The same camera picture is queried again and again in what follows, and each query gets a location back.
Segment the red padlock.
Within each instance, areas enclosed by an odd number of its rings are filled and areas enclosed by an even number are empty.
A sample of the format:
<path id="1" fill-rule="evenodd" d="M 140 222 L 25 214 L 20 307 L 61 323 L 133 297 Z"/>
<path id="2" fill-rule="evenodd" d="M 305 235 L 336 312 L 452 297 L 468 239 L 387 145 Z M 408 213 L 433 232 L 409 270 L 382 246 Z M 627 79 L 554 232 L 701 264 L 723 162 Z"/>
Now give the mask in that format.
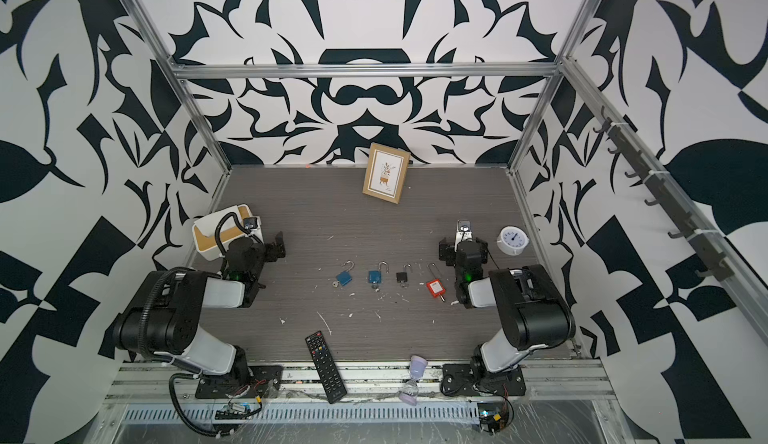
<path id="1" fill-rule="evenodd" d="M 426 286 L 434 298 L 444 302 L 446 289 L 442 282 L 442 274 L 434 262 L 430 262 L 428 264 L 428 270 L 431 273 L 432 279 L 426 284 Z"/>

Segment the small black padlock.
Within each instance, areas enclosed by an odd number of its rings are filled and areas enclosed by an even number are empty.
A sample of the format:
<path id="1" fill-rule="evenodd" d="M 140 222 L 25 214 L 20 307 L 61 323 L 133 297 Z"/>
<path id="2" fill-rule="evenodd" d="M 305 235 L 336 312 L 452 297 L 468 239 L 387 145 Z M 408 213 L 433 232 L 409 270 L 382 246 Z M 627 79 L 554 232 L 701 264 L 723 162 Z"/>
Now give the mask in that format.
<path id="1" fill-rule="evenodd" d="M 405 263 L 403 269 L 396 273 L 396 281 L 402 288 L 409 286 L 409 272 L 412 266 L 410 263 Z"/>

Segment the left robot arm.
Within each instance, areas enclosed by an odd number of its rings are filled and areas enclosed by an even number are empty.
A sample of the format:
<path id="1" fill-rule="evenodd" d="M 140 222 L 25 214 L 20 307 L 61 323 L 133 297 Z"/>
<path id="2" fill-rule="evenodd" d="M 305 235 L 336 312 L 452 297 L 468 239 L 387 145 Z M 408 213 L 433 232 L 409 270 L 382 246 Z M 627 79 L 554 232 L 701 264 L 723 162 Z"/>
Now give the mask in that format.
<path id="1" fill-rule="evenodd" d="M 118 349 L 169 364 L 198 381 L 195 397 L 265 397 L 281 385 L 280 365 L 251 366 L 246 351 L 200 324 L 204 309 L 246 309 L 260 290 L 264 265 L 286 256 L 284 236 L 263 243 L 256 236 L 230 242 L 219 272 L 186 267 L 153 271 L 112 327 Z"/>

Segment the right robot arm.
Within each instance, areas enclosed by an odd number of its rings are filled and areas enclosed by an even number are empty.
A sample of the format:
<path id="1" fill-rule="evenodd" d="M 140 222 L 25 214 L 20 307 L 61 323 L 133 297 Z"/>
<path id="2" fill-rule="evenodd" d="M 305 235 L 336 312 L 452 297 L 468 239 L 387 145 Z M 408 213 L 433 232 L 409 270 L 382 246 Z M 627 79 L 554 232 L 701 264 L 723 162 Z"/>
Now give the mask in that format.
<path id="1" fill-rule="evenodd" d="M 523 384 L 521 363 L 541 350 L 572 339 L 573 314 L 540 264 L 486 272 L 488 243 L 462 237 L 438 244 L 438 259 L 454 270 L 456 300 L 467 309 L 494 308 L 500 329 L 478 345 L 462 378 L 476 394 L 500 394 L 506 384 Z"/>

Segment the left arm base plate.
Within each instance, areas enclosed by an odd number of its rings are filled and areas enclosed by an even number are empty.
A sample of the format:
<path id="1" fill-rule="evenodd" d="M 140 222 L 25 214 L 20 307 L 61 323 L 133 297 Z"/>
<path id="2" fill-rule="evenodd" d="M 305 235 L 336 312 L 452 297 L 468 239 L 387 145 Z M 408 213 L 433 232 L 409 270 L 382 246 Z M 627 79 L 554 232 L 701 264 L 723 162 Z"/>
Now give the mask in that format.
<path id="1" fill-rule="evenodd" d="M 227 375 L 203 375 L 195 397 L 209 400 L 269 397 L 280 390 L 282 373 L 280 365 L 256 365 L 245 372 L 234 369 Z"/>

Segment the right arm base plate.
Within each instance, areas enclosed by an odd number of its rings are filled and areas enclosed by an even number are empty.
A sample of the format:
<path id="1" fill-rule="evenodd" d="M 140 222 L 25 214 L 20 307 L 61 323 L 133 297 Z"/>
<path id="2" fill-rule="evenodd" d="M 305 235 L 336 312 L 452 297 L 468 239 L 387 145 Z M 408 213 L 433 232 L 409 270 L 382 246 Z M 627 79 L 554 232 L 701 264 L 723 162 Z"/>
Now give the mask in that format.
<path id="1" fill-rule="evenodd" d="M 488 373 L 470 364 L 449 363 L 442 366 L 440 392 L 448 397 L 522 397 L 526 391 L 519 367 L 500 373 Z"/>

